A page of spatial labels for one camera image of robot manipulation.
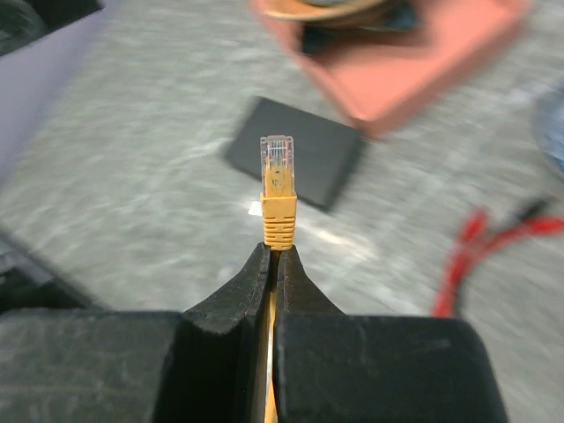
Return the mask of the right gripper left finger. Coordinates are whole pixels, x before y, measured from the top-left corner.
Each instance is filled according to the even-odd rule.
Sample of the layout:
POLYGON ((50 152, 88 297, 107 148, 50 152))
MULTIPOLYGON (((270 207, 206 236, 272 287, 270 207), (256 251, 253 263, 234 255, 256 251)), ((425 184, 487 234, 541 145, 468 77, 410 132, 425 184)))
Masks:
POLYGON ((265 422, 270 259, 187 311, 120 311, 3 244, 2 421, 265 422))

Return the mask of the black network switch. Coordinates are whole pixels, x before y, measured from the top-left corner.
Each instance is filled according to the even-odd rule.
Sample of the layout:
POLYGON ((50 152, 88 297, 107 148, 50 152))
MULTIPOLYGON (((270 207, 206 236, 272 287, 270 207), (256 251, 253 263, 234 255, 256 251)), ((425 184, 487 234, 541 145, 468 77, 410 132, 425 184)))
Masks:
POLYGON ((298 198, 322 211, 330 210, 364 149, 361 133, 342 123, 260 97, 227 147, 226 160, 259 180, 259 139, 269 135, 293 137, 298 198))

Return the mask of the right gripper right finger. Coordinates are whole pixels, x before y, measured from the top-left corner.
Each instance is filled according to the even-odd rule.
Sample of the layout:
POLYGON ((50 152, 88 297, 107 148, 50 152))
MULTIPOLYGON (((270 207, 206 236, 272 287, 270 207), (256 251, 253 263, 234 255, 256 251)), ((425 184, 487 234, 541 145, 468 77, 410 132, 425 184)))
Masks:
POLYGON ((348 315, 298 252, 278 263, 273 346, 281 422, 505 422, 478 333, 456 318, 348 315))

